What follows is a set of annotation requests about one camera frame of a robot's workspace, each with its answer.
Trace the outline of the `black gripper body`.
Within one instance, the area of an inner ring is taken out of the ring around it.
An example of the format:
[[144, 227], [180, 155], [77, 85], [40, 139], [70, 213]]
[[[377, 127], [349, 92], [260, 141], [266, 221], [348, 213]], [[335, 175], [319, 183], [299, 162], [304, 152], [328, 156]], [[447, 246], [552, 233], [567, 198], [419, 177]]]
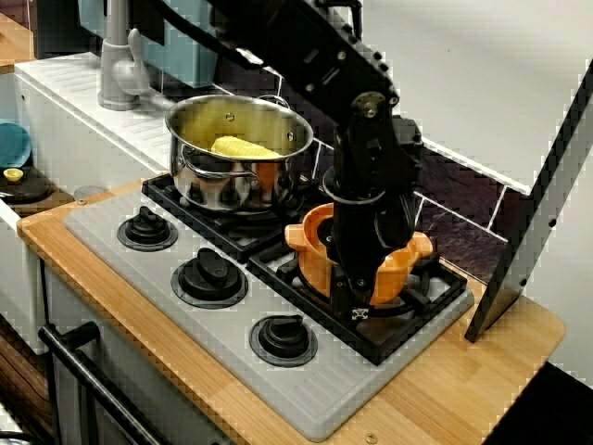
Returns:
[[414, 233], [415, 197], [411, 189], [355, 199], [330, 193], [334, 201], [333, 239], [349, 281], [373, 281], [385, 257], [406, 247]]

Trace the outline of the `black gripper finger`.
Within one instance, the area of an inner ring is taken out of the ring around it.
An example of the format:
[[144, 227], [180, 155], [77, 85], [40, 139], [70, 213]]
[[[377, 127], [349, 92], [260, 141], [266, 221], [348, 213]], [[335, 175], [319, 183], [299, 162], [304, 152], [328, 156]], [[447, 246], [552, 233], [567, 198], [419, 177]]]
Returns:
[[339, 264], [332, 266], [329, 299], [331, 312], [344, 323], [357, 324], [370, 318], [371, 306], [357, 299]]

